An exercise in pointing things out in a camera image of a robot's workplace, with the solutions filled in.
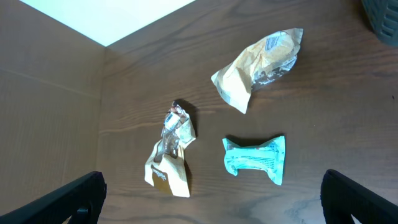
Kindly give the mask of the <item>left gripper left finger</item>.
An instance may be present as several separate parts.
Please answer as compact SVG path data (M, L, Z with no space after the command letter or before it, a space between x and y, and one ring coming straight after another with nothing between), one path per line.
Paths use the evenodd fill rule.
M21 208L1 223L92 223L99 219L107 185L101 172L90 172Z

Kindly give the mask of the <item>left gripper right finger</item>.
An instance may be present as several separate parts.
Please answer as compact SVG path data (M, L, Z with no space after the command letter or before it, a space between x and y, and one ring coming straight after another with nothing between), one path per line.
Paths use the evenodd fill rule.
M323 176L320 200L327 224L397 223L397 205L333 169Z

